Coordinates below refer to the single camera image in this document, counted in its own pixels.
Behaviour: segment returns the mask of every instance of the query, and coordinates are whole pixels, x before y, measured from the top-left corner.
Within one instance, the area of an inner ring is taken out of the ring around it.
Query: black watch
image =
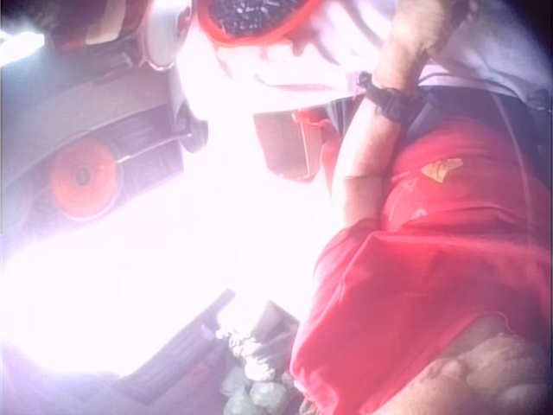
[[[408,127],[422,110],[424,97],[421,90],[414,97],[409,97],[394,88],[380,89],[372,84],[372,76],[362,72],[358,86],[365,88],[365,97],[376,104],[379,113],[391,121]]]

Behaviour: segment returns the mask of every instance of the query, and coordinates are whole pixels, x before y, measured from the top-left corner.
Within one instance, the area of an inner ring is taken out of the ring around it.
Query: red shirt
[[[454,121],[418,140],[394,164],[380,222],[320,256],[291,373],[324,413],[372,413],[479,316],[538,342],[550,218],[550,191],[505,137]]]

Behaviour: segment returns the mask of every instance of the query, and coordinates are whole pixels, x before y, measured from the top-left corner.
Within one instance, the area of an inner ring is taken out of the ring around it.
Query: person
[[[454,7],[400,0],[372,84],[414,96]],[[329,169],[341,230],[316,264],[290,364],[319,413],[548,404],[551,193],[505,123],[445,118],[406,143],[404,125],[360,102]]]

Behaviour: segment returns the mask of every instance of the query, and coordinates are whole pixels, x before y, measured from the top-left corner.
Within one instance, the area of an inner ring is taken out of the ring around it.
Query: yellow logo
[[[447,160],[440,160],[424,166],[422,173],[438,183],[443,183],[446,176],[451,170],[458,169],[463,165],[463,161],[460,158],[448,158]]]

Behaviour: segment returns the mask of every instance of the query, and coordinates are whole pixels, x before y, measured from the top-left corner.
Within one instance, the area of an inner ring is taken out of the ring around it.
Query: strap
[[[394,88],[376,88],[367,72],[360,74],[358,85],[365,88],[365,97],[377,105],[382,115],[405,127],[415,120],[425,102],[422,90],[415,97],[409,97]]]

